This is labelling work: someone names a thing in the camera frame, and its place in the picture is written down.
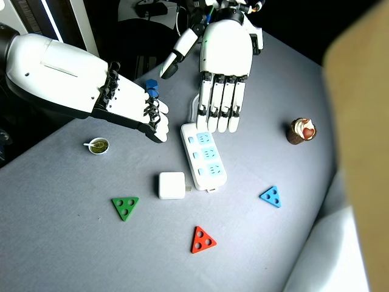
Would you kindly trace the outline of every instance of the white robotic arm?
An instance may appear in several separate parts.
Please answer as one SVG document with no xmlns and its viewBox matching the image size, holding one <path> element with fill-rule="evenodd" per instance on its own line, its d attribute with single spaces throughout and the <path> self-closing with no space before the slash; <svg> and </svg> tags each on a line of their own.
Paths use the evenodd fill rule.
<svg viewBox="0 0 389 292">
<path fill-rule="evenodd" d="M 218 129 L 225 132 L 228 128 L 230 132 L 235 132 L 252 57 L 263 49 L 262 29 L 253 26 L 245 13 L 259 11 L 264 0 L 256 2 L 254 8 L 245 0 L 210 1 L 205 5 L 212 5 L 218 10 L 214 22 L 208 25 L 210 15 L 197 17 L 196 23 L 200 23 L 202 29 L 193 30 L 196 27 L 193 24 L 182 34 L 162 65 L 160 76 L 171 77 L 177 71 L 177 63 L 185 58 L 204 33 L 199 60 L 202 81 L 196 125 L 199 131 L 214 132 Z"/>
<path fill-rule="evenodd" d="M 165 142 L 168 107 L 119 75 L 120 65 L 41 35 L 0 24 L 0 70 L 18 96 L 49 110 L 104 119 Z"/>
</svg>

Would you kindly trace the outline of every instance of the cupcake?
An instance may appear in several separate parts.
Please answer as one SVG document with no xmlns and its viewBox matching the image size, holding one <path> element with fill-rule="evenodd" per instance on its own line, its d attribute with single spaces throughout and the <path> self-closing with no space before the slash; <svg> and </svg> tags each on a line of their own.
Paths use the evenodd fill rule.
<svg viewBox="0 0 389 292">
<path fill-rule="evenodd" d="M 303 141 L 310 141 L 316 136 L 316 127 L 311 119 L 298 118 L 291 123 L 286 133 L 286 139 L 291 144 L 299 144 Z"/>
</svg>

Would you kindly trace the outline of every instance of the power strip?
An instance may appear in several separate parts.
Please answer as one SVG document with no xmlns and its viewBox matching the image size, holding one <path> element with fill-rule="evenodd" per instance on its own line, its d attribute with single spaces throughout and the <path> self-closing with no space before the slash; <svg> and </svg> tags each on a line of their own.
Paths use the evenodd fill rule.
<svg viewBox="0 0 389 292">
<path fill-rule="evenodd" d="M 210 132 L 199 132 L 195 123 L 181 126 L 181 138 L 198 190 L 214 192 L 227 181 L 223 162 Z"/>
</svg>

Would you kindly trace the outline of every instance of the small bowl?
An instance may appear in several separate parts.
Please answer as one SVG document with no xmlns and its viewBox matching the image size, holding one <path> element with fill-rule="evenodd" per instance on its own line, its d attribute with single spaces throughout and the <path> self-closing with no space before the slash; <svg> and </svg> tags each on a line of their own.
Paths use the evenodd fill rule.
<svg viewBox="0 0 389 292">
<path fill-rule="evenodd" d="M 94 144 L 96 142 L 103 142 L 104 143 L 104 147 L 103 148 L 95 148 L 95 147 L 88 146 L 88 149 L 89 149 L 89 151 L 92 154 L 101 155 L 101 154 L 104 154 L 104 153 L 106 153 L 108 151 L 108 149 L 109 149 L 109 142 L 108 142 L 107 139 L 102 138 L 102 137 L 98 137 L 98 138 L 95 138 L 95 139 L 91 140 L 89 143 L 90 144 Z"/>
</svg>

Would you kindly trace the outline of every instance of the light strip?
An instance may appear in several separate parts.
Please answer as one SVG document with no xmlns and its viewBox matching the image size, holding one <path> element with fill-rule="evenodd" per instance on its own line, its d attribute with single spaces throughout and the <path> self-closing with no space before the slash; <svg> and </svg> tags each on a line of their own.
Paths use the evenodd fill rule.
<svg viewBox="0 0 389 292">
<path fill-rule="evenodd" d="M 58 40 L 59 40 L 61 43 L 63 43 L 63 40 L 62 40 L 60 31 L 58 30 L 58 27 L 57 27 L 57 25 L 55 24 L 54 18 L 53 18 L 52 14 L 51 14 L 51 11 L 50 11 L 50 9 L 49 9 L 49 6 L 47 5 L 46 0 L 41 0 L 41 2 L 42 2 L 42 5 L 43 5 L 43 7 L 44 7 L 44 9 L 45 9 L 45 11 L 46 11 L 47 16 L 49 17 L 49 20 L 50 20 L 50 23 L 51 23 L 51 25 L 52 25 L 52 27 L 53 27 L 53 29 L 54 29 L 55 35 L 57 36 Z"/>
</svg>

